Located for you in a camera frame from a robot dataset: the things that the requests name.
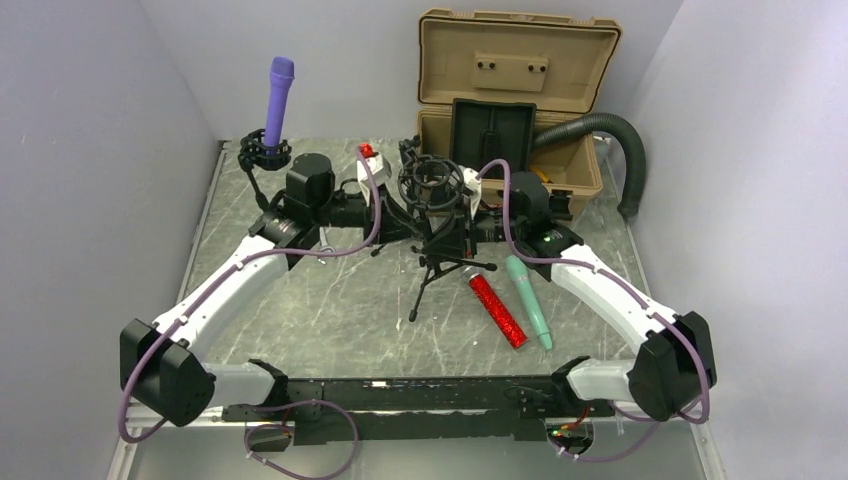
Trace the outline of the black shock mount tripod stand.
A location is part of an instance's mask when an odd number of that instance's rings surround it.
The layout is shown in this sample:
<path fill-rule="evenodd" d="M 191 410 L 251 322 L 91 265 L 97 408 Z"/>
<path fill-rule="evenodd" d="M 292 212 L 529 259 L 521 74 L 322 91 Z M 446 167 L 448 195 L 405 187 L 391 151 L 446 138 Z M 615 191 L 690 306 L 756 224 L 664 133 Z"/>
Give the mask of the black shock mount tripod stand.
<path fill-rule="evenodd" d="M 420 245 L 412 249 L 418 256 L 419 265 L 426 272 L 408 317 L 411 322 L 417 320 L 425 288 L 433 282 L 462 268 L 475 267 L 487 271 L 497 269 L 494 263 L 480 263 L 474 258 L 463 260 L 423 254 L 424 242 L 432 237 L 442 223 L 460 215 L 470 216 L 470 212 L 464 192 L 463 166 L 438 155 L 418 156 L 419 163 L 413 174 L 401 180 L 397 178 L 399 194 L 406 204 L 406 210 L 415 218 L 424 235 L 422 240 L 418 240 Z"/>

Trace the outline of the teal microphone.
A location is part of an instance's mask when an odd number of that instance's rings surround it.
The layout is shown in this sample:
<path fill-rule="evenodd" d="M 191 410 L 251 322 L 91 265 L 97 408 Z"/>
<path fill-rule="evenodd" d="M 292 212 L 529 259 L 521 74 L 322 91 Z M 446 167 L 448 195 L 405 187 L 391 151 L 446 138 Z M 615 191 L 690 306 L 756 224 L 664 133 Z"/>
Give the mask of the teal microphone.
<path fill-rule="evenodd" d="M 551 351 L 553 348 L 553 339 L 546 317 L 530 281 L 529 269 L 514 255 L 506 258 L 505 266 L 507 274 L 519 294 L 537 339 L 546 351 Z"/>

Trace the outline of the red glitter microphone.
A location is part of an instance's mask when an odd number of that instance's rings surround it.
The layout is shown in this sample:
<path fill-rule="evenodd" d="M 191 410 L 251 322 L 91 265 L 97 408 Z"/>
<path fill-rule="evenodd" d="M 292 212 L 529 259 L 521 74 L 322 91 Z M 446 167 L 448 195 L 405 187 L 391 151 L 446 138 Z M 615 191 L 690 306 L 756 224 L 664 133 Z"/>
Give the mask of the red glitter microphone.
<path fill-rule="evenodd" d="M 528 341 L 526 333 L 488 282 L 482 271 L 475 267 L 468 267 L 463 271 L 463 278 L 509 345 L 513 349 L 522 347 Z"/>

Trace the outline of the black round base stand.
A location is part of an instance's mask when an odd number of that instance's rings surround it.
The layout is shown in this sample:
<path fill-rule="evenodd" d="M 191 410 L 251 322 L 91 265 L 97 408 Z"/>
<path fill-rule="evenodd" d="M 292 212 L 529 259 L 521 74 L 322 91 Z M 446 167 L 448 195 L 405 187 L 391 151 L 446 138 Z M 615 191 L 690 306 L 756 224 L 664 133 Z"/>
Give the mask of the black round base stand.
<path fill-rule="evenodd" d="M 291 154 L 292 148 L 285 139 L 276 145 L 267 146 L 265 130 L 262 128 L 254 130 L 240 140 L 238 164 L 247 175 L 256 204 L 262 211 L 267 211 L 272 204 L 276 204 L 281 194 L 276 194 L 270 201 L 259 187 L 253 170 L 259 168 L 269 172 L 279 171 L 291 162 Z"/>

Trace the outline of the purple microphone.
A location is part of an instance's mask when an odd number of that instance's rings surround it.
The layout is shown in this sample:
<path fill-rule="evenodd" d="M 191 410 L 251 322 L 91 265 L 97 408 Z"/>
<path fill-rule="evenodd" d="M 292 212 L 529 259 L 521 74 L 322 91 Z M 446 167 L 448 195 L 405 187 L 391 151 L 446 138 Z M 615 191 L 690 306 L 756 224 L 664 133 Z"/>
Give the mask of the purple microphone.
<path fill-rule="evenodd" d="M 275 57 L 270 66 L 269 78 L 270 92 L 264 145 L 271 148 L 276 147 L 281 141 L 287 100 L 295 79 L 294 62 L 287 57 Z"/>

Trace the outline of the small black tripod stand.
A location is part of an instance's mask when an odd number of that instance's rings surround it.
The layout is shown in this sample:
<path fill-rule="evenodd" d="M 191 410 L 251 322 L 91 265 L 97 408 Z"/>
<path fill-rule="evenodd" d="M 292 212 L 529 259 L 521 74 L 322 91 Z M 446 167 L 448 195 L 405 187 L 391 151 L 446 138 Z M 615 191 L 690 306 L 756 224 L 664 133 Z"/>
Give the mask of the small black tripod stand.
<path fill-rule="evenodd" d="M 398 179 L 410 177 L 419 163 L 418 149 L 421 146 L 421 137 L 414 135 L 412 138 L 402 139 L 398 143 L 400 154 L 400 171 Z"/>

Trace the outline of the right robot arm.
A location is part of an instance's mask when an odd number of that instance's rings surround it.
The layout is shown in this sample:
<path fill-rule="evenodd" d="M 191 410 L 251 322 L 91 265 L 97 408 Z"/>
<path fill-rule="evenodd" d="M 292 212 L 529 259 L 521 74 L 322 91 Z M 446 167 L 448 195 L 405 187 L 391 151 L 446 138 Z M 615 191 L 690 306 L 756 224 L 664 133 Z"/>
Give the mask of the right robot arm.
<path fill-rule="evenodd" d="M 711 413 L 717 375 L 707 321 L 651 299 L 605 264 L 584 240 L 558 223 L 550 195 L 532 173 L 507 173 L 499 211 L 480 206 L 480 175 L 416 174 L 408 202 L 425 212 L 446 211 L 444 228 L 477 245 L 505 242 L 518 263 L 574 294 L 598 313 L 634 352 L 627 361 L 581 357 L 553 376 L 551 401 L 574 415 L 592 401 L 636 405 L 647 420 L 678 416 L 703 424 Z"/>

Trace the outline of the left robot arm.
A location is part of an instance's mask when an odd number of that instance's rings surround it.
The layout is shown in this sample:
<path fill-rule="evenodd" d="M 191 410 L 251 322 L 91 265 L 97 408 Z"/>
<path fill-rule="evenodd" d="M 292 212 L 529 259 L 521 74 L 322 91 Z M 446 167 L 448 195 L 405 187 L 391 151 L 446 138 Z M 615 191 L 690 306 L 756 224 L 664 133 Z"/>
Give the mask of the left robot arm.
<path fill-rule="evenodd" d="M 355 150 L 357 194 L 334 188 L 329 159 L 298 156 L 287 173 L 279 206 L 268 208 L 235 252 L 199 287 L 146 323 L 132 320 L 120 333 L 122 399 L 119 429 L 128 433 L 130 403 L 137 400 L 161 424 L 185 426 L 214 407 L 247 405 L 272 420 L 287 406 L 286 376 L 262 362 L 208 364 L 205 358 L 241 310 L 303 258 L 357 253 L 387 232 L 383 201 L 391 168 L 368 144 Z"/>

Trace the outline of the silver wrench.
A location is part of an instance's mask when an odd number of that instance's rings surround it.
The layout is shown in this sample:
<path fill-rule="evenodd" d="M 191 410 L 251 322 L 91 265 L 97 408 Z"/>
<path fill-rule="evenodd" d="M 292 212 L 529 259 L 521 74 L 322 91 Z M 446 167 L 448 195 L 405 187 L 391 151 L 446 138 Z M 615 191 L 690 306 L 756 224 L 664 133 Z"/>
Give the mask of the silver wrench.
<path fill-rule="evenodd" d="M 318 243 L 317 251 L 320 251 L 320 252 L 323 252 L 323 253 L 330 253 L 330 254 L 335 253 L 335 251 L 336 251 L 335 248 L 330 244 L 330 242 L 328 240 L 327 229 L 325 227 L 319 228 L 319 243 Z M 322 265 L 327 264 L 327 260 L 325 260 L 324 256 L 318 256 L 318 257 L 316 257 L 316 260 Z"/>

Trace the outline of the yellow tool in case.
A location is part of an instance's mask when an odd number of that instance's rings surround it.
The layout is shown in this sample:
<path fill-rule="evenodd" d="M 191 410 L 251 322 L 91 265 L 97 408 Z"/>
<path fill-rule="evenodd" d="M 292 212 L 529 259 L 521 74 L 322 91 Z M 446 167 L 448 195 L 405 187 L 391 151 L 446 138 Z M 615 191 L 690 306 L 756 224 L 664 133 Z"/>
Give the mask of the yellow tool in case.
<path fill-rule="evenodd" d="M 536 175 L 536 176 L 537 176 L 537 177 L 541 180 L 541 182 L 542 182 L 543 184 L 551 184 L 551 183 L 552 183 L 552 180 L 549 178 L 549 176 L 548 176 L 548 175 L 546 175 L 546 174 L 545 174 L 543 171 L 541 171 L 539 168 L 536 168 L 536 167 L 529 167 L 529 168 L 528 168 L 528 170 L 529 170 L 530 172 L 534 173 L 534 174 L 535 174 L 535 175 Z"/>

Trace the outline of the black tray insert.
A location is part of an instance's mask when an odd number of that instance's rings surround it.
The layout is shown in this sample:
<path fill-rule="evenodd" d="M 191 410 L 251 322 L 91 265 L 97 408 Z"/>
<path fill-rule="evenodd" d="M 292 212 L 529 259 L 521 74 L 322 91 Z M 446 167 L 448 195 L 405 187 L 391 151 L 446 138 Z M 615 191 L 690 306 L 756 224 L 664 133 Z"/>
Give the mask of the black tray insert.
<path fill-rule="evenodd" d="M 456 98 L 452 105 L 449 158 L 478 172 L 495 159 L 512 172 L 527 169 L 536 105 Z"/>

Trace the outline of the tan plastic case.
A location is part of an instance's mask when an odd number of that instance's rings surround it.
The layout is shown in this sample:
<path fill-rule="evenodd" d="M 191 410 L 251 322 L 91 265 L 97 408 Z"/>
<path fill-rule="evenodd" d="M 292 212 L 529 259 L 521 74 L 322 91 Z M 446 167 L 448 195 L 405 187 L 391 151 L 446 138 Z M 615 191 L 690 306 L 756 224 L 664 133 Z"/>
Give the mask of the tan plastic case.
<path fill-rule="evenodd" d="M 434 8 L 420 17 L 418 33 L 419 151 L 449 158 L 456 98 L 535 104 L 533 140 L 590 113 L 623 30 L 595 17 Z M 603 188 L 590 134 L 532 146 L 529 167 L 552 180 L 543 185 L 563 223 L 574 222 Z"/>

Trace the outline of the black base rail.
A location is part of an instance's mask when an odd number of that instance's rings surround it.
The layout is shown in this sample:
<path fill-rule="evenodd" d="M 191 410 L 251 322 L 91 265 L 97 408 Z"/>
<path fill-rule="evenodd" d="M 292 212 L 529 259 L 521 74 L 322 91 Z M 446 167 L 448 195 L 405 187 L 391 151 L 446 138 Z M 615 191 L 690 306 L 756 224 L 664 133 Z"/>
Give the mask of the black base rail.
<path fill-rule="evenodd" d="M 298 445 L 347 440 L 511 437 L 542 440 L 547 419 L 590 408 L 549 375 L 290 379 L 258 407 L 224 408 L 227 422 L 283 420 Z"/>

